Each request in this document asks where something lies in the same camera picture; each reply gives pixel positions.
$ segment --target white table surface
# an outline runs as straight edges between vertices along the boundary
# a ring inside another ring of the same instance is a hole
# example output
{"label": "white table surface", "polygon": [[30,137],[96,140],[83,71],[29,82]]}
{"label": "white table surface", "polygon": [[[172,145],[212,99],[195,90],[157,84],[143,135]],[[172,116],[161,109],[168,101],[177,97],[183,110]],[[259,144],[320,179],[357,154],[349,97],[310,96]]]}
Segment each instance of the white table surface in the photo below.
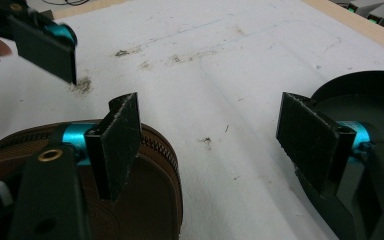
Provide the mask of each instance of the white table surface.
{"label": "white table surface", "polygon": [[91,91],[3,58],[0,139],[104,117],[110,99],[138,92],[142,122],[179,159],[181,239],[336,239],[275,138],[281,95],[384,70],[384,47],[299,0],[135,0],[63,22]]}

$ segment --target black cable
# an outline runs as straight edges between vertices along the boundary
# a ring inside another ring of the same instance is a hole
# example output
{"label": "black cable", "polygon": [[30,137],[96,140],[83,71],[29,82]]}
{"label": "black cable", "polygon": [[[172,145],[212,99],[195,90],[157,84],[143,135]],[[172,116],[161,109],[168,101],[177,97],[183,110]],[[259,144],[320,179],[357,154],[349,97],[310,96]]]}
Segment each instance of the black cable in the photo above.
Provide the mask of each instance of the black cable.
{"label": "black cable", "polygon": [[64,0],[65,3],[55,3],[55,2],[48,2],[46,0],[42,0],[42,2],[44,2],[44,3],[50,4],[50,5],[56,5],[56,6],[64,6],[64,5],[79,6],[79,5],[85,4],[89,1],[90,0],[77,0],[77,1],[69,2],[68,0]]}

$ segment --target brass insert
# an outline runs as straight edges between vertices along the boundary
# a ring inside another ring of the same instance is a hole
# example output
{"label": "brass insert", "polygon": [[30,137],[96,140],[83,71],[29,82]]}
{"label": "brass insert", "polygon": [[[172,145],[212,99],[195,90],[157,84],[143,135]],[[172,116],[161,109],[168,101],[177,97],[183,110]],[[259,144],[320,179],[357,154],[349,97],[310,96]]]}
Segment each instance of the brass insert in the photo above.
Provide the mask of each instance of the brass insert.
{"label": "brass insert", "polygon": [[61,155],[62,151],[60,149],[51,149],[40,154],[37,159],[41,162],[49,162],[58,159]]}
{"label": "brass insert", "polygon": [[23,8],[20,6],[20,4],[17,4],[17,3],[10,4],[9,8],[11,8],[11,10],[17,11],[17,12],[23,10]]}

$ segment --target brown leather base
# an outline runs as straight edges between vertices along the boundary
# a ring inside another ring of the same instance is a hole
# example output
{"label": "brown leather base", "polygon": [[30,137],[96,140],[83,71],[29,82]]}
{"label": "brown leather base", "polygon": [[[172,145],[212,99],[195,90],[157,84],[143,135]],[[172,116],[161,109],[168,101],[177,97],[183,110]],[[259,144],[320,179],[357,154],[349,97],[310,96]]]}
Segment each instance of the brown leather base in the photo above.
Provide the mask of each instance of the brown leather base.
{"label": "brown leather base", "polygon": [[[58,124],[0,141],[0,178],[48,142]],[[168,141],[142,124],[142,142],[129,180],[116,202],[101,201],[92,168],[79,167],[94,239],[178,239],[183,218],[177,158]]]}

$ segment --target zipper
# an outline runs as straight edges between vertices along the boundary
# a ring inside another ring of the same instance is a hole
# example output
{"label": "zipper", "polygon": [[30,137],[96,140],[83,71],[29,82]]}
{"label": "zipper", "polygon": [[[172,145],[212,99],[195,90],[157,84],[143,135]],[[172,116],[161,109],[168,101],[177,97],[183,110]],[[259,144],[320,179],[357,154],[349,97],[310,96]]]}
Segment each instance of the zipper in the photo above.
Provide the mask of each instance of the zipper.
{"label": "zipper", "polygon": [[[48,140],[51,134],[52,132],[41,132],[41,133],[35,133],[35,134],[27,134],[27,135],[15,137],[15,138],[10,137],[8,140],[4,139],[4,141],[0,143],[0,150],[16,144],[33,142],[37,140]],[[166,159],[169,162],[169,164],[173,167],[173,169],[176,172],[176,176],[180,182],[178,164],[177,164],[177,161],[175,161],[174,156],[170,150],[164,147],[164,145],[161,144],[160,142],[150,137],[146,137],[144,135],[142,135],[141,137],[141,145],[150,147],[154,151],[157,151],[159,154],[161,154],[164,157],[164,159]]]}

